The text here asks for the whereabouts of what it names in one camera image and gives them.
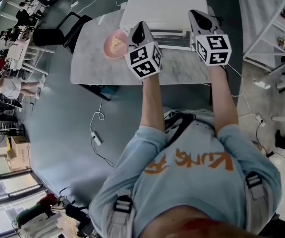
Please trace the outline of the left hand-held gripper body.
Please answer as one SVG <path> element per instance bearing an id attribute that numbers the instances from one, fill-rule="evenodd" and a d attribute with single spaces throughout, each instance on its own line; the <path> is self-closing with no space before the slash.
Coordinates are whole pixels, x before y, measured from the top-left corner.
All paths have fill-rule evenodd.
<path id="1" fill-rule="evenodd" d="M 139 80 L 160 73 L 162 53 L 146 22 L 140 21 L 130 30 L 127 51 L 127 67 Z"/>

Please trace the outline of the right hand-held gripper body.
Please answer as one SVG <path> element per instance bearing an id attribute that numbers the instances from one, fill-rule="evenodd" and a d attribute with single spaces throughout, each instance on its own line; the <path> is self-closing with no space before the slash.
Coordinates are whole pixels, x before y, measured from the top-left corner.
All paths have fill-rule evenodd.
<path id="1" fill-rule="evenodd" d="M 221 29 L 221 20 L 198 10 L 188 13 L 193 32 L 193 46 L 206 66 L 228 64 L 232 48 L 228 35 Z"/>

